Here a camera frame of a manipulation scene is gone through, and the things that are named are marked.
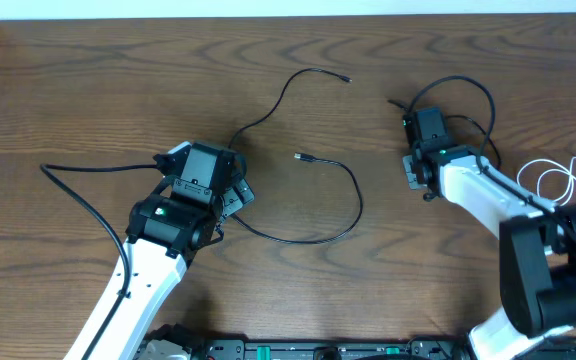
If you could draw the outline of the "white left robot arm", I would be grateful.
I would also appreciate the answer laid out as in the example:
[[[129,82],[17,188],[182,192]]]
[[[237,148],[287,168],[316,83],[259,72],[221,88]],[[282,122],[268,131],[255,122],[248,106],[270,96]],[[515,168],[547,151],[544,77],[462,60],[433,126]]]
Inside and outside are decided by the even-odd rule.
[[[221,241],[222,223],[254,199],[232,149],[183,142],[153,159],[163,178],[133,206],[123,253],[69,359],[133,358],[196,253]]]

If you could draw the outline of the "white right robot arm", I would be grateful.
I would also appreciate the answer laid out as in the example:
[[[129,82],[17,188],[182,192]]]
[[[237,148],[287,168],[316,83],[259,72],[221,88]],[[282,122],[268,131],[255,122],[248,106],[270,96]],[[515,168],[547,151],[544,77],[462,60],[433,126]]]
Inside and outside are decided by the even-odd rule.
[[[576,328],[576,205],[531,193],[458,144],[438,108],[409,110],[402,120],[410,187],[427,202],[465,209],[499,241],[502,306],[454,346],[453,358],[517,359],[575,345],[567,333]]]

